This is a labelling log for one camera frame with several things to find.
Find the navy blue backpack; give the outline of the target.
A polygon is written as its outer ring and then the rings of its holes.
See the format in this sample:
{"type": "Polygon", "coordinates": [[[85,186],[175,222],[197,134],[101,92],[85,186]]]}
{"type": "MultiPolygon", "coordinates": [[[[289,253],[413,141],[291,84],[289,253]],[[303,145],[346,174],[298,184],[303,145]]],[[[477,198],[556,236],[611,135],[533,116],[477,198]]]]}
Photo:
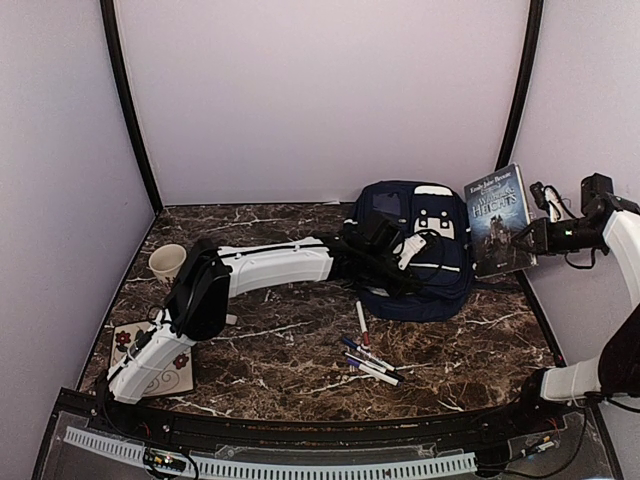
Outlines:
{"type": "Polygon", "coordinates": [[[467,301],[473,284],[467,208],[450,187],[420,181],[379,181],[363,188],[346,225],[364,221],[372,212],[394,221],[408,239],[423,236],[420,252],[408,257],[406,270],[421,289],[393,298],[384,287],[361,286],[359,300],[376,317],[403,322],[444,322],[467,301]]]}

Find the dark blue hardcover book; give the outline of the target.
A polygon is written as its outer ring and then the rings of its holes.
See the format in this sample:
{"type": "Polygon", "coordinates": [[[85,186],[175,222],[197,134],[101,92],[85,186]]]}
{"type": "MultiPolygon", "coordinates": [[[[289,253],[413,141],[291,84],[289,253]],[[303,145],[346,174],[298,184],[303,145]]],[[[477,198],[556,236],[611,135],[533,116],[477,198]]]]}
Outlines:
{"type": "Polygon", "coordinates": [[[516,248],[513,238],[530,223],[520,168],[510,164],[464,187],[475,274],[488,278],[537,264],[534,254],[516,248]]]}

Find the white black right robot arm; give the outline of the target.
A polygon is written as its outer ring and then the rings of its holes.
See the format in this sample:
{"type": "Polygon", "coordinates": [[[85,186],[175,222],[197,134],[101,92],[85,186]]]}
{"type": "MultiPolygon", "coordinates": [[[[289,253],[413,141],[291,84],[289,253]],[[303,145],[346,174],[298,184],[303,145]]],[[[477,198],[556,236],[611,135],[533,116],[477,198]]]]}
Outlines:
{"type": "Polygon", "coordinates": [[[534,277],[553,332],[567,348],[563,366],[524,381],[510,424],[534,432],[557,404],[639,395],[639,206],[613,194],[571,219],[538,218],[514,239],[549,257],[534,277]]]}

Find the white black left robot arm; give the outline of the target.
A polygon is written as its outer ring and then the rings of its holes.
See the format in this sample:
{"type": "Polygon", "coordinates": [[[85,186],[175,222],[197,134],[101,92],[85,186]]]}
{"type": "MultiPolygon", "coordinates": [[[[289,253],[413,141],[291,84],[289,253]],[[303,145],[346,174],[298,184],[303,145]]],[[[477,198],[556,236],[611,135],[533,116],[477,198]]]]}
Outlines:
{"type": "Polygon", "coordinates": [[[256,247],[218,247],[197,241],[150,327],[129,346],[102,383],[112,397],[101,417],[120,436],[141,427],[137,403],[144,391],[180,354],[217,336],[225,327],[230,299],[297,282],[370,280],[389,295],[417,291],[422,283],[409,269],[427,246],[413,235],[387,246],[358,245],[338,234],[256,247]]]}

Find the red capped white marker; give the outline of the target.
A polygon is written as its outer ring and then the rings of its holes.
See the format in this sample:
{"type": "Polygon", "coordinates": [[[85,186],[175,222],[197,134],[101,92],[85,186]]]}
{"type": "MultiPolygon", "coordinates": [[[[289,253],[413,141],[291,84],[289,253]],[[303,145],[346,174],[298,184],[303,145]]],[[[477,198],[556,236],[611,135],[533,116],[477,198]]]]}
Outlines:
{"type": "Polygon", "coordinates": [[[368,349],[370,347],[369,331],[366,324],[364,309],[360,300],[356,301],[355,307],[356,307],[357,317],[358,317],[361,334],[362,334],[362,345],[363,345],[363,348],[368,349]]]}

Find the blue capped white marker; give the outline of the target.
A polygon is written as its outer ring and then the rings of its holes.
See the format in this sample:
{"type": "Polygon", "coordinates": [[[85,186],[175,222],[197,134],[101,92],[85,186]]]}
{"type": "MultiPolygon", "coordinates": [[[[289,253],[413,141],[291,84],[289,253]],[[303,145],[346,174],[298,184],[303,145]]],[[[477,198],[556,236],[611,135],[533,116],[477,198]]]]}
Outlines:
{"type": "Polygon", "coordinates": [[[362,346],[347,337],[342,337],[341,342],[350,349],[361,352],[365,356],[371,356],[371,352],[365,346],[362,346]]]}

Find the black capped white marker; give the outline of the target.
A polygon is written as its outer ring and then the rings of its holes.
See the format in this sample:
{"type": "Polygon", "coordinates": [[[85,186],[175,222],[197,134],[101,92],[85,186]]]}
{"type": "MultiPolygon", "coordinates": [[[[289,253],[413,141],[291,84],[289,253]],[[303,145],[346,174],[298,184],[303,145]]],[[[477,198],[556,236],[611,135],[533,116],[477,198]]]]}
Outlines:
{"type": "Polygon", "coordinates": [[[376,369],[373,369],[373,368],[371,368],[371,367],[369,367],[367,365],[364,365],[363,363],[358,362],[355,359],[352,359],[350,357],[347,358],[347,363],[350,366],[353,366],[353,367],[357,368],[358,370],[361,370],[361,371],[365,372],[366,374],[371,375],[374,378],[376,378],[378,380],[381,380],[381,381],[384,381],[384,382],[386,382],[388,384],[391,384],[393,386],[397,386],[398,384],[401,383],[401,381],[398,380],[397,378],[394,378],[394,377],[392,377],[392,376],[390,376],[390,375],[388,375],[386,373],[382,373],[382,372],[380,372],[380,371],[378,371],[376,369]]]}

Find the purple capped white marker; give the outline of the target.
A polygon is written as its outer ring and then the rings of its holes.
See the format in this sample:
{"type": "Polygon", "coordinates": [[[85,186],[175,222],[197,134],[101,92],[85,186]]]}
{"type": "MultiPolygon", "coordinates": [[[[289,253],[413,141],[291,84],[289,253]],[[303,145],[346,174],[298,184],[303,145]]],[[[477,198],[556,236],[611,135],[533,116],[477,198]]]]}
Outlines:
{"type": "Polygon", "coordinates": [[[366,365],[366,366],[368,366],[368,367],[370,367],[370,368],[372,368],[374,370],[377,370],[379,372],[386,373],[386,372],[391,372],[392,371],[392,370],[390,370],[390,369],[388,369],[388,368],[386,368],[386,367],[384,367],[382,365],[379,365],[379,364],[377,364],[377,363],[375,363],[373,361],[361,359],[361,358],[359,358],[359,357],[357,357],[357,356],[355,356],[355,355],[353,355],[351,353],[344,352],[344,355],[347,358],[350,358],[351,360],[359,362],[360,364],[366,365]]]}

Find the cream floral mug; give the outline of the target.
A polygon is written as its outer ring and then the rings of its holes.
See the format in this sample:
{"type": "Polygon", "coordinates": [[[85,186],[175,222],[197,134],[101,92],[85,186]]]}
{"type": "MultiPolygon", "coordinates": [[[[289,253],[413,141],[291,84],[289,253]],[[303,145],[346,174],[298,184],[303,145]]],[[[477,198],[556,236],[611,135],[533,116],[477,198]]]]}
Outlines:
{"type": "Polygon", "coordinates": [[[168,285],[174,281],[186,258],[187,251],[183,246],[167,244],[152,252],[148,267],[161,284],[168,285]]]}

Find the black front rail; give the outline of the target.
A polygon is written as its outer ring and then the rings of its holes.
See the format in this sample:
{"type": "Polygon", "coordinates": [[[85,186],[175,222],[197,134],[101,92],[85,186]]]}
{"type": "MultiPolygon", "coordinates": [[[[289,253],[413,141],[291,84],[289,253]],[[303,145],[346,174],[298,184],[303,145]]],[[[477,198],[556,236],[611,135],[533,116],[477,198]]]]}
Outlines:
{"type": "Polygon", "coordinates": [[[211,451],[224,443],[255,447],[338,448],[433,443],[447,447],[504,449],[520,437],[550,434],[573,444],[589,428],[581,409],[554,407],[522,414],[517,403],[479,412],[380,421],[285,422],[204,416],[141,405],[127,405],[61,389],[56,411],[87,420],[89,427],[122,434],[155,446],[211,451]]]}

